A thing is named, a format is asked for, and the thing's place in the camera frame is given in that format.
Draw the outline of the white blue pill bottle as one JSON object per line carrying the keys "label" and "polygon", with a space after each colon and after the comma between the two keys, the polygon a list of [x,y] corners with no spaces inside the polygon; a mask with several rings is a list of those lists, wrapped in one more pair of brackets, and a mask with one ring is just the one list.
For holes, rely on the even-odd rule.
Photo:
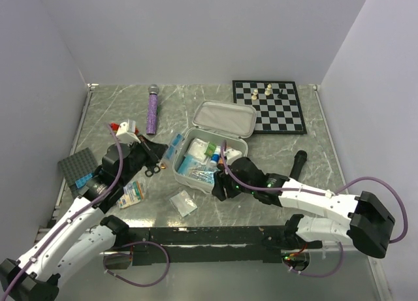
{"label": "white blue pill bottle", "polygon": [[220,152],[215,152],[211,157],[210,164],[217,165],[219,163]]}

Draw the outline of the small black scissors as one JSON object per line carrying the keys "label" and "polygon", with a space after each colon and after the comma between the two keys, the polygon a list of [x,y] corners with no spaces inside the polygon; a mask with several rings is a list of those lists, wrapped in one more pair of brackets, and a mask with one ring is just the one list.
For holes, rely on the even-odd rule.
{"label": "small black scissors", "polygon": [[145,170],[145,176],[151,178],[154,174],[157,174],[161,171],[161,168],[158,165],[148,166]]}

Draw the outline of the small green medicine box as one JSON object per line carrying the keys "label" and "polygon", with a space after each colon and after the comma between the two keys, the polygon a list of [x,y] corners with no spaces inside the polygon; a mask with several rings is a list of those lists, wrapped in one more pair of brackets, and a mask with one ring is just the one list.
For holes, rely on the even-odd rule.
{"label": "small green medicine box", "polygon": [[209,142],[207,147],[206,147],[206,150],[205,150],[204,154],[211,157],[211,156],[213,156],[216,148],[217,148],[217,145],[215,143]]}

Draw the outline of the blue white pouch bag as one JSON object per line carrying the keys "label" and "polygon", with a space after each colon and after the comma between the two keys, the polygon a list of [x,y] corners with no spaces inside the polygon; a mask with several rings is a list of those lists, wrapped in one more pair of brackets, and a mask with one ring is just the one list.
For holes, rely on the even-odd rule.
{"label": "blue white pouch bag", "polygon": [[202,164],[191,155],[186,155],[181,162],[177,173],[201,182],[214,184],[215,169],[207,164]]}

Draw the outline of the bandage box plastic bag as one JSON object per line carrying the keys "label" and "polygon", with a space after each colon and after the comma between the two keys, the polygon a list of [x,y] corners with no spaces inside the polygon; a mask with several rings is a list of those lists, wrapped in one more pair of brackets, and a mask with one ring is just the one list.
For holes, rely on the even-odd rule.
{"label": "bandage box plastic bag", "polygon": [[119,209],[128,208],[144,200],[146,194],[146,181],[144,178],[129,182],[123,188],[123,195],[117,201]]}

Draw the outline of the large gauze plastic bag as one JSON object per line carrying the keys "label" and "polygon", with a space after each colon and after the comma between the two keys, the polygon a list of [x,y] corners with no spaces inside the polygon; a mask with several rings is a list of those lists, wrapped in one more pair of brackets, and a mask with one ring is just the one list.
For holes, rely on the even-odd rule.
{"label": "large gauze plastic bag", "polygon": [[207,141],[195,138],[189,145],[187,153],[192,156],[196,161],[204,163],[207,156],[206,150],[209,143]]}

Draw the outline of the blue packets plastic bag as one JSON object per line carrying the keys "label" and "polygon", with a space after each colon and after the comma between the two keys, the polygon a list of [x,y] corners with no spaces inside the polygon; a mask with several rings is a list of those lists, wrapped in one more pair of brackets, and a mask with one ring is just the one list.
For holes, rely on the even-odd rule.
{"label": "blue packets plastic bag", "polygon": [[169,146],[161,160],[161,164],[165,165],[166,168],[168,168],[175,160],[178,149],[182,145],[183,141],[184,141],[184,136],[180,133],[176,133],[172,137],[169,143]]}

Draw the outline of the white medicine kit case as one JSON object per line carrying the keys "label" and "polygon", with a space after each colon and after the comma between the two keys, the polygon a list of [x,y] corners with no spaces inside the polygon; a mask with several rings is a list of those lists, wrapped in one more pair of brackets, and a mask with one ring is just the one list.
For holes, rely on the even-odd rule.
{"label": "white medicine kit case", "polygon": [[198,138],[218,146],[226,142],[246,156],[248,145],[245,139],[253,134],[256,118],[256,110],[250,105],[217,101],[201,103],[193,116],[193,127],[185,132],[180,149],[174,155],[171,166],[174,179],[182,185],[210,194],[214,187],[212,183],[180,173],[181,164],[192,141]]}

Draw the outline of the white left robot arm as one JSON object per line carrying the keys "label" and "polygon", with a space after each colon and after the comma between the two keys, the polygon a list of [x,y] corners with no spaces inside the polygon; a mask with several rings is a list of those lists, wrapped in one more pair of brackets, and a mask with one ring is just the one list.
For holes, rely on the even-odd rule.
{"label": "white left robot arm", "polygon": [[92,257],[111,248],[125,248],[129,226],[107,212],[142,168],[147,176],[160,171],[167,148],[146,138],[111,145],[65,215],[29,251],[1,263],[3,296],[55,300],[65,279]]}

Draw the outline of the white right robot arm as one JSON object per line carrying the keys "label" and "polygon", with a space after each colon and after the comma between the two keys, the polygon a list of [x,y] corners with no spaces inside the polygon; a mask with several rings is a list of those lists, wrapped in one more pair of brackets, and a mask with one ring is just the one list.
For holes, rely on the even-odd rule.
{"label": "white right robot arm", "polygon": [[300,210],[287,220],[278,244],[283,249],[317,248],[323,242],[353,245],[365,255],[386,256],[395,219],[372,193],[335,194],[300,183],[307,153],[297,152],[288,176],[263,173],[247,157],[214,173],[212,195],[220,201],[240,193],[280,208]]}

